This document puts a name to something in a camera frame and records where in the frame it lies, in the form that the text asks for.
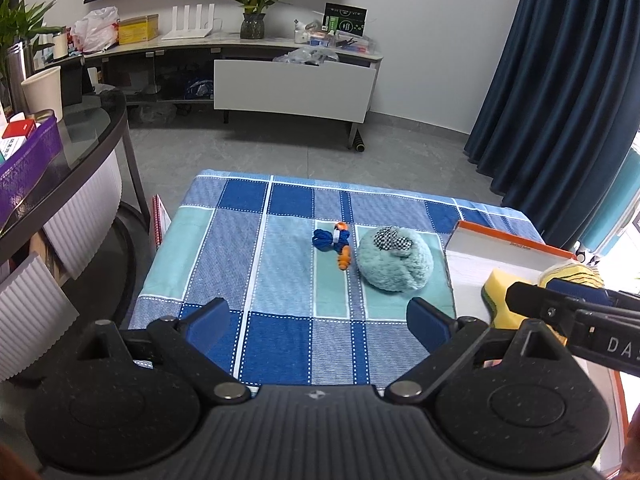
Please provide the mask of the person's right hand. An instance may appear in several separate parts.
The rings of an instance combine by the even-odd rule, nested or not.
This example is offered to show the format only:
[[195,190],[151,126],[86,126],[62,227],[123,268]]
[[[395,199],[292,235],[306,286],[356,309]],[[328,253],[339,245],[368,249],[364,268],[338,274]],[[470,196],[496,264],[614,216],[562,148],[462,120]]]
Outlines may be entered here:
[[616,480],[640,480],[640,406],[637,406],[629,423],[627,442]]

